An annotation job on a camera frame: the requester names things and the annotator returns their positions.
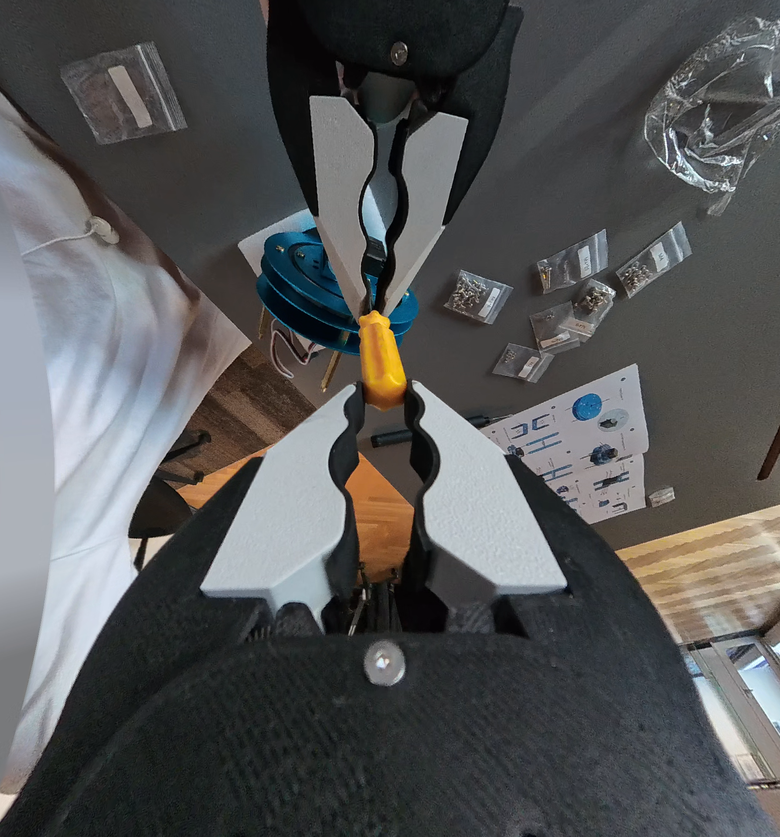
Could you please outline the clear bag of long screws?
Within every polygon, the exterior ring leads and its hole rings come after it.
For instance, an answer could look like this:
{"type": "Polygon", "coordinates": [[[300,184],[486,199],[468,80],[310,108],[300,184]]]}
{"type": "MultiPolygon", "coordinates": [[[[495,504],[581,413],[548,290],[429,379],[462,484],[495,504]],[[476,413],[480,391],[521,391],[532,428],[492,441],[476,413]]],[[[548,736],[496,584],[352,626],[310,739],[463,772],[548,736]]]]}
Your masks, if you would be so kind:
{"type": "Polygon", "coordinates": [[[558,253],[538,261],[537,272],[544,295],[577,285],[602,273],[608,265],[606,229],[558,253]]]}

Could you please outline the printed instruction sheet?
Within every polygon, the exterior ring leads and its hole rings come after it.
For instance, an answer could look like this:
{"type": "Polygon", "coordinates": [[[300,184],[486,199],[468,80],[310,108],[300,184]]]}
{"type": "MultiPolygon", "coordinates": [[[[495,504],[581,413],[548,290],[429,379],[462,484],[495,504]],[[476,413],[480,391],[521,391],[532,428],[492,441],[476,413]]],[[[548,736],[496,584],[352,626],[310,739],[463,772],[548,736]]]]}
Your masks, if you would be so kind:
{"type": "Polygon", "coordinates": [[[649,442],[635,364],[501,419],[482,434],[589,524],[646,506],[649,442]]]}

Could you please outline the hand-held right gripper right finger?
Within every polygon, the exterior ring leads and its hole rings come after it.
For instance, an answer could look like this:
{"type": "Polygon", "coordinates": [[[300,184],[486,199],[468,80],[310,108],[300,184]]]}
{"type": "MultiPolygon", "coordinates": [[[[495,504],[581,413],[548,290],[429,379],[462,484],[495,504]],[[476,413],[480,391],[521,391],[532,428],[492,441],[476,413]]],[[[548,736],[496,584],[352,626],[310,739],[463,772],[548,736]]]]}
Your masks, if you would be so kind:
{"type": "Polygon", "coordinates": [[[421,382],[408,384],[410,465],[421,481],[399,583],[405,632],[493,631],[507,597],[567,581],[508,456],[421,382]]]}

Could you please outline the blue round servo base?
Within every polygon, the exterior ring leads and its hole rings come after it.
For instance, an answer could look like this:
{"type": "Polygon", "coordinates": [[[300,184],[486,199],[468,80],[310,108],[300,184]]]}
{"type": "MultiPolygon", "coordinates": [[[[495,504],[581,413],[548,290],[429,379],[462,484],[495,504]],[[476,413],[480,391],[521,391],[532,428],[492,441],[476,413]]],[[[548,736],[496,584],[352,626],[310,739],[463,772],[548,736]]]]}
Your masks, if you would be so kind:
{"type": "MultiPolygon", "coordinates": [[[[366,234],[362,269],[371,291],[368,314],[372,310],[380,312],[376,307],[376,290],[386,252],[380,239],[366,234]]],[[[303,233],[274,235],[266,241],[257,291],[264,313],[278,324],[272,328],[270,338],[272,360],[279,360],[277,340],[290,341],[294,354],[297,354],[297,344],[304,340],[303,361],[308,361],[315,350],[329,350],[332,356],[322,390],[329,387],[343,356],[358,357],[361,364],[359,319],[353,319],[343,299],[317,227],[303,233]]],[[[402,340],[417,314],[416,297],[407,290],[395,310],[385,316],[395,334],[399,354],[402,340]]]]}

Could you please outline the yellow handled screwdriver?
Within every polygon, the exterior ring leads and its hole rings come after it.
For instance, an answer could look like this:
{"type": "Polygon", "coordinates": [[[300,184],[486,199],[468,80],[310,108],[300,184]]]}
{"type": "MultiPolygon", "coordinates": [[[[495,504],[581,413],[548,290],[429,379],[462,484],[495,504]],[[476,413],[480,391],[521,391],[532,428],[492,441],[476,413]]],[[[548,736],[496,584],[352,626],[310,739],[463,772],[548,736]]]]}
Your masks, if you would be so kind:
{"type": "Polygon", "coordinates": [[[395,409],[404,402],[407,381],[390,321],[372,310],[358,323],[364,402],[382,412],[395,409]]]}

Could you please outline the crumpled clear plastic wrap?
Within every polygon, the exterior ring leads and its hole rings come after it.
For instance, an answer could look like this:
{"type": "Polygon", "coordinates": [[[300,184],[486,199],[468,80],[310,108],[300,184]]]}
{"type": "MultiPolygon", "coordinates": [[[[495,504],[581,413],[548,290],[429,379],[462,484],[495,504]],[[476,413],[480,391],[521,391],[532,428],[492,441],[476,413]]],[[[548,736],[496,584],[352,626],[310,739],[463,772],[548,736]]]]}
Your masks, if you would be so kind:
{"type": "Polygon", "coordinates": [[[670,173],[724,213],[780,135],[780,17],[743,17],[697,48],[656,94],[644,139],[670,173]]]}

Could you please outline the clear bag of short screws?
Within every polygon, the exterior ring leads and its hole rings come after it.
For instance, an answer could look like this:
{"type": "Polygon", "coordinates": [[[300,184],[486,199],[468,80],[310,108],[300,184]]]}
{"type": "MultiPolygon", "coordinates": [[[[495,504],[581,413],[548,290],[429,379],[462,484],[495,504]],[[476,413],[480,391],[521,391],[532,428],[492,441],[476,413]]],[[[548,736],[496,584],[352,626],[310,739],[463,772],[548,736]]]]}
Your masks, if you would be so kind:
{"type": "Polygon", "coordinates": [[[444,308],[484,325],[492,325],[510,298],[513,287],[460,269],[444,308]]]}

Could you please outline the clear bag of tiny nuts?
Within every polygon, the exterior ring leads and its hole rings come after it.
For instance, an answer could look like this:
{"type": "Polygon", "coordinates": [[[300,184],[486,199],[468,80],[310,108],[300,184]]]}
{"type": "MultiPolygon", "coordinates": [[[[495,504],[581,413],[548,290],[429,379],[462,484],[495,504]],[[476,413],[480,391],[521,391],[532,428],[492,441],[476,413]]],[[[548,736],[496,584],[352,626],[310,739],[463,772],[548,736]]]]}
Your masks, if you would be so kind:
{"type": "Polygon", "coordinates": [[[495,363],[492,373],[503,378],[537,383],[552,361],[552,354],[510,342],[495,363]]]}

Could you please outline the empty clear zip bag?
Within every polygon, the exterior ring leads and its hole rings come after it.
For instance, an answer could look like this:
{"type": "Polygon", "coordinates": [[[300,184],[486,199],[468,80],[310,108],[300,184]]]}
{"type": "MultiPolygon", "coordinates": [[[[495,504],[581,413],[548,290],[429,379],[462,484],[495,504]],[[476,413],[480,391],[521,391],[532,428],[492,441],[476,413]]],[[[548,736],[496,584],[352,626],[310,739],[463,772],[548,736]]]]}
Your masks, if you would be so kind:
{"type": "Polygon", "coordinates": [[[152,41],[75,61],[60,76],[100,145],[187,128],[152,41]]]}

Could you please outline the black precision screwdriver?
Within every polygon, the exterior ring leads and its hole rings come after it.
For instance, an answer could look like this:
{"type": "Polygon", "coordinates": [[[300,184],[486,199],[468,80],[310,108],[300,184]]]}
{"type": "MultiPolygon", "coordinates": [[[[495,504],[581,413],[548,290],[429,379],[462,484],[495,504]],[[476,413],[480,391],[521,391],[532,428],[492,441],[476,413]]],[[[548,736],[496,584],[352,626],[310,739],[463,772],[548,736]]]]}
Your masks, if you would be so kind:
{"type": "MultiPolygon", "coordinates": [[[[500,422],[503,419],[510,418],[509,414],[490,415],[488,413],[458,413],[458,416],[463,420],[463,422],[469,424],[477,430],[486,429],[496,424],[497,422],[500,422]]],[[[370,436],[370,443],[374,449],[389,447],[393,445],[400,445],[404,443],[412,443],[414,438],[416,437],[416,434],[419,434],[422,437],[424,437],[425,435],[429,435],[431,438],[433,437],[433,434],[430,431],[426,430],[424,427],[421,427],[419,431],[416,432],[413,429],[403,429],[373,434],[370,436]]]]}

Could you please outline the white foam block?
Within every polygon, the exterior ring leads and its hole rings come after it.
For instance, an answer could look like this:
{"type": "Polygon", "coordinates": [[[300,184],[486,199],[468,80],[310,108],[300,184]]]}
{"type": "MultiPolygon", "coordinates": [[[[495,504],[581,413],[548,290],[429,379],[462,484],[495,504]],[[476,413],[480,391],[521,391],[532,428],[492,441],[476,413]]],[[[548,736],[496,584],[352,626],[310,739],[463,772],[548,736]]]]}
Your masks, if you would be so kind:
{"type": "Polygon", "coordinates": [[[304,208],[242,239],[238,243],[238,248],[249,266],[258,274],[265,252],[265,243],[271,236],[282,233],[303,233],[316,227],[314,216],[308,208],[304,208]]]}

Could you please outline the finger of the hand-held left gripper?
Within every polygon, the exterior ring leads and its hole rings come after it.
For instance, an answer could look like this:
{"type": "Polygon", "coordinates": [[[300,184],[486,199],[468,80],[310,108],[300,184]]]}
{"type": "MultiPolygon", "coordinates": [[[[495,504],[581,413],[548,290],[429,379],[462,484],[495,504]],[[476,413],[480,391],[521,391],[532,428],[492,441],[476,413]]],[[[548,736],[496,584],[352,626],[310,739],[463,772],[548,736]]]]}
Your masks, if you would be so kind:
{"type": "Polygon", "coordinates": [[[343,299],[358,320],[371,306],[362,269],[367,248],[362,204],[375,170],[375,133],[341,96],[312,96],[310,120],[318,203],[314,219],[343,299]]]}
{"type": "Polygon", "coordinates": [[[391,163],[397,205],[376,290],[376,307],[384,316],[399,305],[444,230],[467,127],[463,117],[434,112],[404,120],[396,131],[391,163]]]}

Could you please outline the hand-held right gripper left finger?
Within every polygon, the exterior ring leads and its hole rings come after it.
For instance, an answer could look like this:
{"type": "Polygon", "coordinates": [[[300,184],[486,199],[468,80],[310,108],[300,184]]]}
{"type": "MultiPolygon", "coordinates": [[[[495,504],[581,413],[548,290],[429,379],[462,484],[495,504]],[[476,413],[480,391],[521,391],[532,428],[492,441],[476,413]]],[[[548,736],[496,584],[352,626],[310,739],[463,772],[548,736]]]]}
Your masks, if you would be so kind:
{"type": "Polygon", "coordinates": [[[345,484],[363,424],[363,386],[349,384],[261,457],[203,594],[262,599],[272,614],[301,604],[324,633],[324,609],[350,596],[359,565],[345,484]]]}

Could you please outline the clear bag of few screws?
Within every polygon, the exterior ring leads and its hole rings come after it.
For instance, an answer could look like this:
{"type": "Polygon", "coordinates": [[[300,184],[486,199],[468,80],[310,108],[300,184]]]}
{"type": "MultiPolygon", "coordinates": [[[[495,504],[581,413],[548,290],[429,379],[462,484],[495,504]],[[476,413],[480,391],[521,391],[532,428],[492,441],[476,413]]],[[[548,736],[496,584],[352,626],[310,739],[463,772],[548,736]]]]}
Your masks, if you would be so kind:
{"type": "Polygon", "coordinates": [[[593,323],[580,319],[571,301],[531,314],[530,322],[538,350],[550,355],[580,347],[594,332],[593,323]]]}

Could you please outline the clear bag of hex nuts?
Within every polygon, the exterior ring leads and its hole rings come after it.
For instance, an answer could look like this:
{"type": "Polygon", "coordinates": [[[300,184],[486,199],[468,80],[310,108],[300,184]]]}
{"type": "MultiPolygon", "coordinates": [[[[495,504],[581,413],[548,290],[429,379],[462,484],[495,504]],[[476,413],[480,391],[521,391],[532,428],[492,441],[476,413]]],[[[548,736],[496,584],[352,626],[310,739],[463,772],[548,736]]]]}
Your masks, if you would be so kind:
{"type": "Polygon", "coordinates": [[[626,297],[632,299],[690,255],[691,245],[685,227],[678,222],[617,270],[626,297]]]}

